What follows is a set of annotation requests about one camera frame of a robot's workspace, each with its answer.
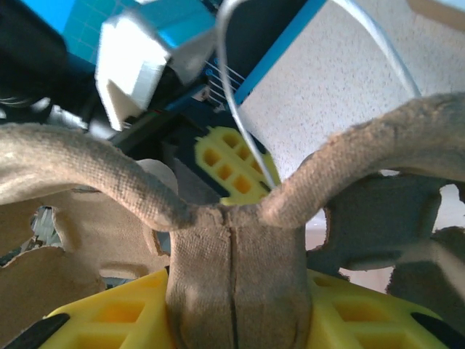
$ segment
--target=speckled white ceiling tile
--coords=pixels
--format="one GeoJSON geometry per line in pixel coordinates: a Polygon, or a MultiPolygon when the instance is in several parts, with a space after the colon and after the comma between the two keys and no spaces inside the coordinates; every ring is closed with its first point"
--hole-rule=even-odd
{"type": "MultiPolygon", "coordinates": [[[[465,90],[465,33],[405,0],[359,0],[388,33],[420,90],[465,90]]],[[[328,1],[243,104],[246,123],[288,177],[327,137],[408,99],[371,37],[328,1]]]]}

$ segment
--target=yellow plastic grid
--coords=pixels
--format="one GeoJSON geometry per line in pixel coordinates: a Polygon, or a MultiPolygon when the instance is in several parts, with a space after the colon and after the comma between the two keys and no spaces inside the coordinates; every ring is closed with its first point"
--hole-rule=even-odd
{"type": "MultiPolygon", "coordinates": [[[[308,349],[447,349],[411,313],[432,311],[308,271],[308,349]]],[[[41,349],[171,349],[165,270],[56,309],[70,320],[41,349]]]]}
{"type": "Polygon", "coordinates": [[[447,349],[412,317],[432,311],[309,270],[312,325],[308,349],[447,349]]]}
{"type": "MultiPolygon", "coordinates": [[[[195,162],[230,193],[222,204],[254,204],[264,198],[268,194],[264,186],[267,182],[240,133],[229,127],[210,127],[209,131],[197,138],[195,162]]],[[[275,182],[279,182],[269,153],[264,154],[264,161],[275,182]]]]}

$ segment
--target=white cable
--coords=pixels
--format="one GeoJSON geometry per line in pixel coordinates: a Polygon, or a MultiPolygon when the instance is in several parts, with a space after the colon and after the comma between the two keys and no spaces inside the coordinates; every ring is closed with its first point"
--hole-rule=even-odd
{"type": "Polygon", "coordinates": [[[223,85],[223,89],[225,90],[225,97],[228,106],[230,107],[230,111],[232,117],[235,120],[235,123],[238,125],[239,131],[242,134],[243,139],[246,141],[248,148],[252,152],[256,162],[260,166],[260,169],[263,172],[263,175],[268,182],[268,186],[270,188],[274,188],[276,186],[273,177],[267,168],[266,164],[264,163],[263,157],[256,147],[254,140],[252,139],[251,135],[248,133],[244,124],[242,122],[242,118],[239,114],[239,107],[235,102],[233,88],[231,87],[230,83],[230,75],[227,69],[227,53],[226,53],[226,32],[227,27],[229,25],[230,19],[234,13],[234,11],[238,8],[240,4],[248,0],[224,0],[219,7],[217,13],[217,55],[218,55],[218,66],[219,66],[219,76],[223,85]]]}
{"type": "Polygon", "coordinates": [[[351,16],[353,16],[367,30],[386,56],[387,61],[392,66],[392,69],[394,69],[394,72],[410,97],[420,97],[421,93],[419,88],[416,86],[416,83],[405,66],[405,63],[400,58],[394,46],[392,46],[391,41],[387,38],[383,28],[381,28],[379,24],[353,0],[333,0],[333,2],[350,13],[351,16]]]}
{"type": "MultiPolygon", "coordinates": [[[[268,168],[266,167],[262,155],[257,149],[255,142],[252,140],[251,135],[248,133],[243,125],[242,118],[239,114],[239,107],[235,102],[233,89],[230,84],[230,77],[227,70],[227,51],[226,51],[226,33],[230,19],[237,9],[237,7],[243,2],[248,0],[224,0],[217,13],[217,54],[218,54],[218,66],[220,72],[220,79],[225,91],[225,97],[227,104],[229,105],[232,117],[235,123],[238,125],[239,131],[250,148],[254,158],[263,171],[263,174],[271,188],[275,187],[274,180],[268,168]]],[[[399,78],[401,84],[405,87],[410,97],[420,97],[421,93],[419,88],[416,86],[410,71],[408,71],[405,63],[400,58],[396,49],[392,45],[391,41],[387,38],[383,28],[373,19],[365,10],[360,7],[353,0],[332,0],[340,7],[345,9],[356,21],[358,21],[371,35],[373,40],[376,42],[378,47],[384,53],[387,61],[393,68],[395,74],[399,78]]]]}

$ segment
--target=cardboard antler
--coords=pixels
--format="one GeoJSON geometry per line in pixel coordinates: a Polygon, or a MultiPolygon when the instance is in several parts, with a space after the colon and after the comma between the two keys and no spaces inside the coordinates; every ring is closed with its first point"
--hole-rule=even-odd
{"type": "Polygon", "coordinates": [[[465,93],[412,100],[334,135],[261,204],[269,225],[305,224],[330,198],[380,169],[465,181],[465,93]]]}
{"type": "Polygon", "coordinates": [[[32,237],[40,206],[53,207],[64,249],[42,247],[0,269],[0,344],[55,308],[102,291],[102,277],[137,278],[169,264],[153,228],[169,220],[182,226],[185,204],[166,165],[137,164],[104,143],[38,125],[2,127],[0,144],[0,255],[32,237]],[[77,184],[102,192],[71,189],[77,184]],[[181,209],[170,217],[164,202],[181,209]]]}
{"type": "Polygon", "coordinates": [[[0,128],[0,204],[45,202],[90,185],[149,228],[170,231],[166,302],[178,348],[304,348],[311,310],[306,221],[378,169],[465,180],[464,111],[465,94],[409,102],[332,137],[260,204],[232,207],[186,204],[133,161],[83,135],[7,126],[0,128]]]}

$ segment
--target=blue cutting mat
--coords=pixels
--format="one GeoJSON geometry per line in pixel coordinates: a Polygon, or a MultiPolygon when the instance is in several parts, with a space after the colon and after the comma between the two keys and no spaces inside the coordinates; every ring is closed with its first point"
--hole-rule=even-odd
{"type": "Polygon", "coordinates": [[[102,23],[135,4],[134,0],[76,0],[62,33],[68,51],[95,64],[102,23]]]}
{"type": "Polygon", "coordinates": [[[100,27],[135,0],[23,0],[61,33],[68,51],[91,63],[97,60],[100,27]]]}

